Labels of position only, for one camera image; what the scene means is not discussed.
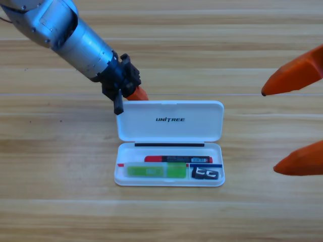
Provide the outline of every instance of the cable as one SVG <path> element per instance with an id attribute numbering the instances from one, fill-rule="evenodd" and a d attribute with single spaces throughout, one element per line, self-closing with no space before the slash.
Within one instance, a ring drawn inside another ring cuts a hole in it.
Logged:
<path id="1" fill-rule="evenodd" d="M 0 17 L 0 19 L 1 19 L 2 21 L 5 21 L 5 22 L 7 22 L 7 23 L 12 24 L 12 22 L 11 22 L 10 20 L 4 19 L 4 18 L 2 18 L 2 17 Z"/>

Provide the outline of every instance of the open white case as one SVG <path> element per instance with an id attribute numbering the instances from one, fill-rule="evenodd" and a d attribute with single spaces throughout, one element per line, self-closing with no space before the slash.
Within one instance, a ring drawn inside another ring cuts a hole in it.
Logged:
<path id="1" fill-rule="evenodd" d="M 221 137 L 223 116 L 224 106 L 218 101 L 124 102 L 124 112 L 117 116 L 117 124 L 120 139 L 127 143 L 118 149 L 115 182 L 121 186 L 221 186 L 225 182 L 222 152 L 212 142 Z M 122 164 L 145 165 L 146 156 L 209 156 L 212 167 L 202 168 L 217 171 L 219 176 L 195 179 L 193 168 L 188 167 L 185 178 L 129 177 Z"/>

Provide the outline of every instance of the orange fingertip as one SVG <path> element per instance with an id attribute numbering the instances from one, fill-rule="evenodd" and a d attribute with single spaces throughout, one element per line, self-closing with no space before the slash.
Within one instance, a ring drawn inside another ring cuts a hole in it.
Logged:
<path id="1" fill-rule="evenodd" d="M 141 87 L 137 87 L 135 92 L 131 94 L 129 97 L 127 97 L 127 100 L 129 101 L 147 101 L 148 96 L 145 90 L 143 90 Z"/>
<path id="2" fill-rule="evenodd" d="M 274 171 L 284 175 L 322 175 L 323 141 L 292 152 L 274 166 Z"/>
<path id="3" fill-rule="evenodd" d="M 265 83 L 263 96 L 300 90 L 323 78 L 323 45 L 280 67 Z"/>

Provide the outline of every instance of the silver robotic arm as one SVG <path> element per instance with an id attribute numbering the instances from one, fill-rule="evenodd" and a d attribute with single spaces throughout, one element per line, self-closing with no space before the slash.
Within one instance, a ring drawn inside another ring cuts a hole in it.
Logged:
<path id="1" fill-rule="evenodd" d="M 35 43 L 50 48 L 93 82 L 123 112 L 122 96 L 148 100 L 139 71 L 127 54 L 121 56 L 80 17 L 72 0 L 0 0 L 13 25 Z"/>

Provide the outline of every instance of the wooden table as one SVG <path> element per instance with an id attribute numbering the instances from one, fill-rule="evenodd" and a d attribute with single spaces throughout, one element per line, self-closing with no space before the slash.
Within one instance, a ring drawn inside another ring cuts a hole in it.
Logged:
<path id="1" fill-rule="evenodd" d="M 273 171 L 323 138 L 323 82 L 260 95 L 278 67 L 323 43 L 321 0 L 75 2 L 130 55 L 150 99 L 224 104 L 226 182 L 116 185 L 122 141 L 100 85 L 0 22 L 1 242 L 323 241 L 323 176 Z"/>

